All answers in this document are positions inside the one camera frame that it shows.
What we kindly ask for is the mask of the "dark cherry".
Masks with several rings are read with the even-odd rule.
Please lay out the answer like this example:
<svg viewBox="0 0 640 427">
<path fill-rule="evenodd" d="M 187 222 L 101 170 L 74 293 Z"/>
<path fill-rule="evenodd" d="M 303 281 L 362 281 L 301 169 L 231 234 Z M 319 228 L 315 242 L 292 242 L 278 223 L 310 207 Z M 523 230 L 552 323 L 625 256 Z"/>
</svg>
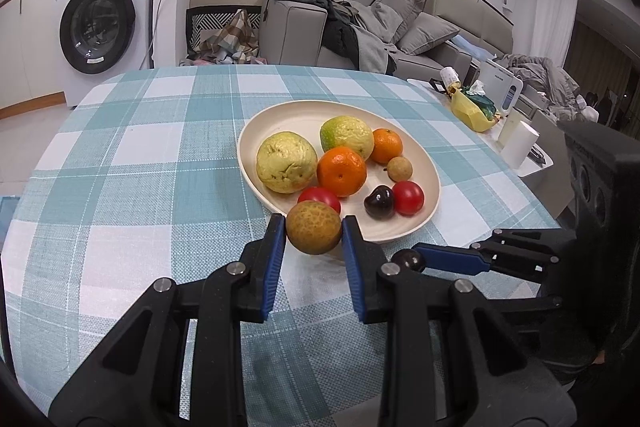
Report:
<svg viewBox="0 0 640 427">
<path fill-rule="evenodd" d="M 364 199 L 364 209 L 376 220 L 387 220 L 395 212 L 393 190 L 387 185 L 379 185 Z"/>
<path fill-rule="evenodd" d="M 393 254 L 391 262 L 416 273 L 422 273 L 426 268 L 423 256 L 414 249 L 401 249 Z"/>
</svg>

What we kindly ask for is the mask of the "red cherry tomato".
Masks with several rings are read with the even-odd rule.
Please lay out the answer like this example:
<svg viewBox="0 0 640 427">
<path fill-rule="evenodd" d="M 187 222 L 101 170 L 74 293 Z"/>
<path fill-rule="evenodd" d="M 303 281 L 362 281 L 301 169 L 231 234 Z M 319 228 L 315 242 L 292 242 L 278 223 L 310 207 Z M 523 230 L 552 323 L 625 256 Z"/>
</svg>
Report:
<svg viewBox="0 0 640 427">
<path fill-rule="evenodd" d="M 322 202 L 322 204 L 329 206 L 336 213 L 341 213 L 341 203 L 338 198 L 329 190 L 322 186 L 311 186 L 306 188 L 299 194 L 297 202 Z"/>
<path fill-rule="evenodd" d="M 393 186 L 395 210 L 403 216 L 414 216 L 424 205 L 422 188 L 412 181 L 399 181 Z"/>
</svg>

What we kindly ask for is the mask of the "brown longan with stem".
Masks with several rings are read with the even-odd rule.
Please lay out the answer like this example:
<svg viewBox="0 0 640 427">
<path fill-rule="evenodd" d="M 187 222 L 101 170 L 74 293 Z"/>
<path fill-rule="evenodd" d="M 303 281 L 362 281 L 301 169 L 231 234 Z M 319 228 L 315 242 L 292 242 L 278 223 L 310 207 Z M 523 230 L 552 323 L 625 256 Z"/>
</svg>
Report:
<svg viewBox="0 0 640 427">
<path fill-rule="evenodd" d="M 285 228 L 292 245 L 307 255 L 326 254 L 342 237 L 340 215 L 314 200 L 296 204 L 286 216 Z"/>
</svg>

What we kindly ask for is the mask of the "green yellow citrus fruit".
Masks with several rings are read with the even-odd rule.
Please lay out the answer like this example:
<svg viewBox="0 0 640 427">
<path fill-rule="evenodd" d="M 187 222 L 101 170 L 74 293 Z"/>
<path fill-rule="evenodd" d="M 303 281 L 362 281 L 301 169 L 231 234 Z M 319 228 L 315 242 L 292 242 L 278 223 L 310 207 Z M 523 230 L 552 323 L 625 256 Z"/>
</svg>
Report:
<svg viewBox="0 0 640 427">
<path fill-rule="evenodd" d="M 336 116 L 322 124 L 320 142 L 325 152 L 344 146 L 363 160 L 368 160 L 374 149 L 372 129 L 361 119 L 352 116 Z"/>
</svg>

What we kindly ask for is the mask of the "white paper roll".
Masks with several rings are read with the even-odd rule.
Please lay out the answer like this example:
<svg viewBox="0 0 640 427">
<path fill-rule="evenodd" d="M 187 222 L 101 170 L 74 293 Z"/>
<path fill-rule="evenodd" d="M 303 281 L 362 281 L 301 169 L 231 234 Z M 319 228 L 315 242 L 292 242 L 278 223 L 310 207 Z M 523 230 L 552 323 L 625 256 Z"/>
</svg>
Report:
<svg viewBox="0 0 640 427">
<path fill-rule="evenodd" d="M 509 135 L 500 155 L 512 169 L 518 169 L 538 138 L 539 133 L 530 124 L 520 121 Z"/>
</svg>

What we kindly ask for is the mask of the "small orange mandarin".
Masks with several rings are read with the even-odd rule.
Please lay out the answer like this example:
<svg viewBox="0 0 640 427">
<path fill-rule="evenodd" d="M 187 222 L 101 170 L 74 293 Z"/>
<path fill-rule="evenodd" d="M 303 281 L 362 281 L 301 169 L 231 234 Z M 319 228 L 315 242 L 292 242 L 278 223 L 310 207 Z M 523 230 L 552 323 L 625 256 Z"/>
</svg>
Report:
<svg viewBox="0 0 640 427">
<path fill-rule="evenodd" d="M 374 147 L 370 158 L 378 165 L 387 165 L 404 150 L 404 144 L 397 132 L 380 128 L 373 131 Z"/>
</svg>

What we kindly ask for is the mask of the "white appliance box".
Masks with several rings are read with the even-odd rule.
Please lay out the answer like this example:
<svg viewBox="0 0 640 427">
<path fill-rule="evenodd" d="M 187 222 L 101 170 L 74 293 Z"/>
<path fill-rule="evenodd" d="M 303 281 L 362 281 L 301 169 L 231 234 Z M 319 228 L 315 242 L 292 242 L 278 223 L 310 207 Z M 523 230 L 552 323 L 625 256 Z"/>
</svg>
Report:
<svg viewBox="0 0 640 427">
<path fill-rule="evenodd" d="M 508 116 L 523 90 L 523 81 L 493 61 L 480 64 L 477 79 L 483 83 L 487 98 L 494 103 L 498 112 L 503 117 Z"/>
</svg>

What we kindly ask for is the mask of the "yellow guava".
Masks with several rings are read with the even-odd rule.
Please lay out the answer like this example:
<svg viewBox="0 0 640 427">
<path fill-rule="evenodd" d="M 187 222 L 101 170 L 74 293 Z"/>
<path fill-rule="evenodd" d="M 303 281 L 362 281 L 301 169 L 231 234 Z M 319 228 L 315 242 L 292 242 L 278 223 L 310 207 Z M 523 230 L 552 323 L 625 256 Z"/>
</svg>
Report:
<svg viewBox="0 0 640 427">
<path fill-rule="evenodd" d="M 301 135 L 281 131 L 268 136 L 256 154 L 256 173 L 262 184 L 279 194 L 303 191 L 316 175 L 318 156 Z"/>
</svg>

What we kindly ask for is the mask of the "cream oval plate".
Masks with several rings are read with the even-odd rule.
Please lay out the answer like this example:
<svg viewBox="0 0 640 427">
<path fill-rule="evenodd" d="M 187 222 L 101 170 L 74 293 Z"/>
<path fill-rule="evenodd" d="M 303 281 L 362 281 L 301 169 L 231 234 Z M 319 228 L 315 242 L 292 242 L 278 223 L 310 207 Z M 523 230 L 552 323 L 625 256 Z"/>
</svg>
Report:
<svg viewBox="0 0 640 427">
<path fill-rule="evenodd" d="M 256 197 L 285 217 L 290 242 L 321 255 L 347 217 L 375 243 L 401 239 L 434 216 L 440 179 L 411 135 L 364 109 L 327 101 L 273 105 L 255 115 L 236 144 Z"/>
</svg>

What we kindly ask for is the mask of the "grey cushion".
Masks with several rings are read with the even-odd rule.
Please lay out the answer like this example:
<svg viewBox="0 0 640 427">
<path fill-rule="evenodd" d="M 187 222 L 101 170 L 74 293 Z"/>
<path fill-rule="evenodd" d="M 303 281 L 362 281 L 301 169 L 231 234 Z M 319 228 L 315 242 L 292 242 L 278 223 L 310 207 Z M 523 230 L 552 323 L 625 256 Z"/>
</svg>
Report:
<svg viewBox="0 0 640 427">
<path fill-rule="evenodd" d="M 421 55 L 454 38 L 459 31 L 448 20 L 422 12 L 396 46 L 407 55 Z"/>
<path fill-rule="evenodd" d="M 426 0 L 372 0 L 371 5 L 384 4 L 398 14 L 401 22 L 390 40 L 391 43 L 398 43 L 423 11 L 425 2 Z"/>
</svg>

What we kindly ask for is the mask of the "dark clothes pile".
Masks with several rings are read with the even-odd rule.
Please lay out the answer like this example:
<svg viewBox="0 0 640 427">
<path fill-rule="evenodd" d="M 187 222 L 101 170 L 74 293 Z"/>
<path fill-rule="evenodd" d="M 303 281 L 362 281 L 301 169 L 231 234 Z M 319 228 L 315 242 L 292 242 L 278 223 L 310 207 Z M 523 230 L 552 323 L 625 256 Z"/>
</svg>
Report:
<svg viewBox="0 0 640 427">
<path fill-rule="evenodd" d="M 402 23 L 390 6 L 350 0 L 265 0 L 259 52 L 270 64 L 316 66 L 329 52 L 338 67 L 392 75 L 390 52 Z"/>
</svg>

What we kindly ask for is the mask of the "plaid cloth on chair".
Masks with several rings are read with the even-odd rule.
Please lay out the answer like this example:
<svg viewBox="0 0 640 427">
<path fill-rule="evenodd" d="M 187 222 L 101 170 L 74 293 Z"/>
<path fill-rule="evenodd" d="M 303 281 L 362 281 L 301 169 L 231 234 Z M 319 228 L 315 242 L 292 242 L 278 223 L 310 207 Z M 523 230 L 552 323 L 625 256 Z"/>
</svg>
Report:
<svg viewBox="0 0 640 427">
<path fill-rule="evenodd" d="M 237 9 L 227 25 L 203 40 L 194 52 L 198 64 L 258 64 L 258 35 L 247 9 Z"/>
</svg>

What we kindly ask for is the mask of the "white kitchen counter cabinet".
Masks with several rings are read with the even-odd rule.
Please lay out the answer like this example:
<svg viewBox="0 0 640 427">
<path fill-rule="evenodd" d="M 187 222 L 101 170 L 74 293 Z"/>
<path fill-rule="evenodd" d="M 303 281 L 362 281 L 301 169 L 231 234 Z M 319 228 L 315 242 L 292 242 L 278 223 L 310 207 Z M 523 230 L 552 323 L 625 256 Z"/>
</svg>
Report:
<svg viewBox="0 0 640 427">
<path fill-rule="evenodd" d="M 63 92 L 53 0 L 1 0 L 1 108 Z"/>
</svg>

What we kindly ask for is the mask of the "black patterned chair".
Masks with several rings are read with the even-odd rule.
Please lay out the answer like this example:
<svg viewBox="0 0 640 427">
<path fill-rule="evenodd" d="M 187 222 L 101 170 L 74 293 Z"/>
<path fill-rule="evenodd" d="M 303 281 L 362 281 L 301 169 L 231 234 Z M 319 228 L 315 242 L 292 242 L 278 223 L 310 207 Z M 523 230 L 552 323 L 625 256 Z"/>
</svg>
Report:
<svg viewBox="0 0 640 427">
<path fill-rule="evenodd" d="M 186 10 L 183 65 L 266 64 L 259 55 L 262 9 L 257 5 L 203 5 Z"/>
</svg>

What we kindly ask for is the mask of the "white washing machine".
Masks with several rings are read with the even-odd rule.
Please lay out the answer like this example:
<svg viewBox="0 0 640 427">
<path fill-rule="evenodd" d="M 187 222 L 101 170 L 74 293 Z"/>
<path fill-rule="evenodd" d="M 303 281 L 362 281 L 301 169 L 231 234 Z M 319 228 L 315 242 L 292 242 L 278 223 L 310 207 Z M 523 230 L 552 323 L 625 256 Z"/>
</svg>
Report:
<svg viewBox="0 0 640 427">
<path fill-rule="evenodd" d="M 53 0 L 56 78 L 77 106 L 99 83 L 151 66 L 153 0 Z"/>
</svg>

